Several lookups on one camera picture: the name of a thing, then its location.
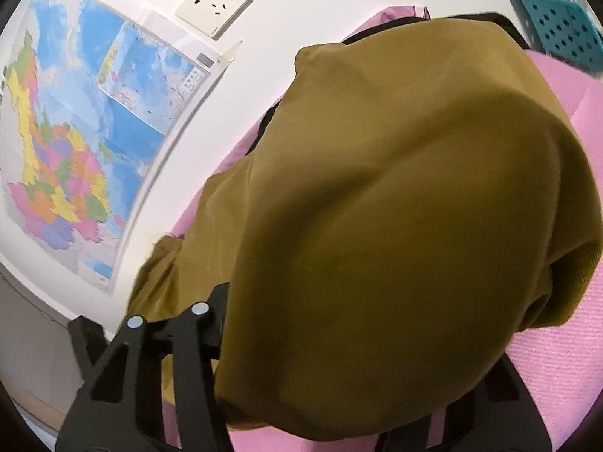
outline colorful political map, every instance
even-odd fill
[[[203,72],[94,0],[33,0],[4,69],[8,214],[108,291],[149,167]]]

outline olive green fabric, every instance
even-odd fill
[[[495,24],[312,46],[295,70],[255,151],[159,241],[129,315],[176,316],[230,281],[215,392],[232,426],[385,432],[468,392],[515,332],[571,317],[601,256],[598,193]]]

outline pink seat cushion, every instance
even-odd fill
[[[572,121],[603,192],[603,84],[527,51]],[[603,264],[574,316],[559,328],[519,333],[507,350],[559,449],[603,389]]]
[[[416,15],[429,18],[424,7],[390,7],[378,13],[354,33],[394,20]],[[563,105],[589,155],[599,191],[603,191],[603,84],[553,58],[527,51]],[[219,164],[224,172],[242,158],[257,137],[258,121]],[[182,236],[191,225],[201,191],[183,212],[172,234]],[[559,449],[580,425],[603,389],[603,264],[572,319],[560,328],[528,330],[518,334],[508,354],[532,394]],[[174,409],[165,407],[168,441],[180,445]],[[372,452],[377,437],[318,443],[274,428],[231,432],[236,452]]]

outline wall socket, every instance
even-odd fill
[[[250,0],[185,0],[176,16],[195,29],[217,38]]]

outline black clamp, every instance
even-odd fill
[[[447,406],[441,444],[428,447],[431,417],[379,437],[375,452],[552,452],[530,392],[504,354],[472,391]]]
[[[84,385],[61,428],[57,452],[233,452],[213,395],[228,285],[180,316],[147,323],[131,317],[108,345],[103,328],[69,324]],[[161,363],[173,354],[182,449],[165,443]]]

